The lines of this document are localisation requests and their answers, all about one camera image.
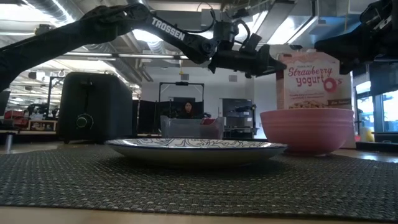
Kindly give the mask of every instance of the pink bowl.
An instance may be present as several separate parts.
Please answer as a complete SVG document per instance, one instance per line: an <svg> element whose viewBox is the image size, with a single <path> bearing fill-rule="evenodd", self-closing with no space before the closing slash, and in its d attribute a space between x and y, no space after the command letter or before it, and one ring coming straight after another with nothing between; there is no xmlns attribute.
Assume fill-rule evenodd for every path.
<svg viewBox="0 0 398 224"><path fill-rule="evenodd" d="M267 139L287 144L286 153L320 155L345 143L353 115L352 110L312 108L267 111L260 117Z"/></svg>

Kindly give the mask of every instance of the woman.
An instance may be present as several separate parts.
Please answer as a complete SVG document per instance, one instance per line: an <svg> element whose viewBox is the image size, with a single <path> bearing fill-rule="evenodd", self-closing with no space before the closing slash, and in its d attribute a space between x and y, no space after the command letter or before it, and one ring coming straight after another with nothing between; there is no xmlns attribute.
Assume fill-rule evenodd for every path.
<svg viewBox="0 0 398 224"><path fill-rule="evenodd" d="M181 110L181 113L178 115L180 119L193 119L193 110L192 110L192 103L187 101L184 104L184 107Z"/></svg>

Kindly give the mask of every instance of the gray placemat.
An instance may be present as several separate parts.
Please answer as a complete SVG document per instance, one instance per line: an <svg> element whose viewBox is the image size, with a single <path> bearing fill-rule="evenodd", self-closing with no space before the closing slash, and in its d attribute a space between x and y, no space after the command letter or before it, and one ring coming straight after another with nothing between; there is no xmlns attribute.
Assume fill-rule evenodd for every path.
<svg viewBox="0 0 398 224"><path fill-rule="evenodd" d="M223 170L148 167L107 147L0 156L0 205L398 221L398 164L277 156Z"/></svg>

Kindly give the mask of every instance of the white plate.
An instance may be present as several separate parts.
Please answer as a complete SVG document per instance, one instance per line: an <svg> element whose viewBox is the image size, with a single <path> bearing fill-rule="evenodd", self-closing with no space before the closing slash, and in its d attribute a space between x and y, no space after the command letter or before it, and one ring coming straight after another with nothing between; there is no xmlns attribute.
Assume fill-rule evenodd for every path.
<svg viewBox="0 0 398 224"><path fill-rule="evenodd" d="M105 144L116 152L160 166L241 166L282 153L286 145L211 139L122 139Z"/></svg>

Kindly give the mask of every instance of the wooden table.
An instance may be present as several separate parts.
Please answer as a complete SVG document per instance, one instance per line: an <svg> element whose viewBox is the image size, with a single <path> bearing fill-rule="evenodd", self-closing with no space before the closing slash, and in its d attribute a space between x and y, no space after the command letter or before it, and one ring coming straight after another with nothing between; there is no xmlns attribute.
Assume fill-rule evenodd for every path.
<svg viewBox="0 0 398 224"><path fill-rule="evenodd" d="M55 131L23 131L23 130L0 130L0 134L6 134L6 151L9 153L12 147L14 135L38 135L38 134L57 134Z"/></svg>
<svg viewBox="0 0 398 224"><path fill-rule="evenodd" d="M162 135L161 134L137 134L138 137L157 137L157 138L161 138Z"/></svg>
<svg viewBox="0 0 398 224"><path fill-rule="evenodd" d="M88 147L82 145L59 145L59 147ZM359 152L354 150L337 150L335 154L341 156L372 159L384 162L398 162L398 154L381 154L374 152ZM0 207L1 224L348 224L358 222L325 221L325 220L293 220L278 218L241 218L241 217L207 217L193 215L163 215L134 212L109 212L98 210L76 210L62 208L19 208Z"/></svg>

